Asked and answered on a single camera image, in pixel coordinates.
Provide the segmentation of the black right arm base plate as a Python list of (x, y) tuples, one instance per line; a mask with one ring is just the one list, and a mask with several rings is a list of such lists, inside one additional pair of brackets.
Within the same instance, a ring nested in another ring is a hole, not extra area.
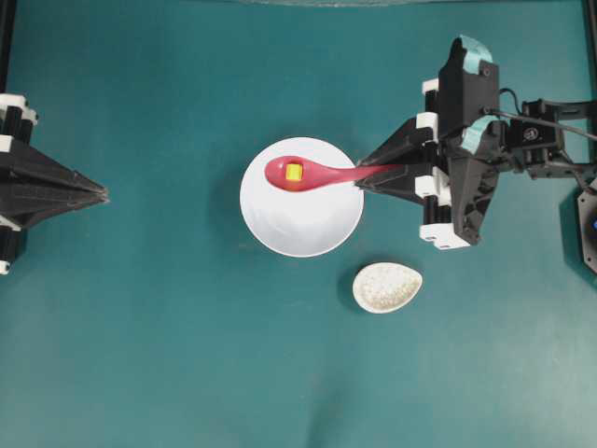
[(576, 205), (583, 261), (596, 273), (596, 195), (583, 191)]

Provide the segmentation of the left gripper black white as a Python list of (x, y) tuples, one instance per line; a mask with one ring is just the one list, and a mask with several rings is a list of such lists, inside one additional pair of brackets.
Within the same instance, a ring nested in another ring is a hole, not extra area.
[(21, 254), (27, 236), (22, 229), (51, 217), (109, 202), (105, 187), (27, 145), (37, 123), (38, 114), (24, 96), (1, 94), (1, 185), (14, 173), (85, 191), (1, 192), (2, 275), (10, 272)]

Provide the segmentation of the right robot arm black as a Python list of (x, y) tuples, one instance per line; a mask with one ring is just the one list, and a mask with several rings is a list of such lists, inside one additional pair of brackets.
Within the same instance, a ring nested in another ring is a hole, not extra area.
[(596, 104), (539, 99), (500, 107), (499, 67), (477, 40), (460, 35), (438, 76), (422, 85), (425, 109), (359, 162), (383, 172), (356, 181), (423, 208), (421, 239), (440, 250), (477, 245), (500, 174), (573, 178), (588, 194), (595, 162), (575, 163), (564, 135), (573, 119), (593, 119)]

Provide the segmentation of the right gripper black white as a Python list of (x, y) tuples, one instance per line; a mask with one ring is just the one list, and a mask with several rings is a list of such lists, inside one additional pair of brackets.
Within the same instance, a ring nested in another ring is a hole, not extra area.
[[(439, 250), (476, 245), (499, 172), (491, 158), (500, 147), (499, 68), (490, 51), (460, 35), (436, 78), (422, 84), (425, 111), (407, 119), (359, 166), (384, 171), (354, 184), (367, 192), (423, 204), (420, 237)], [(425, 144), (437, 145), (440, 167), (395, 163)]]

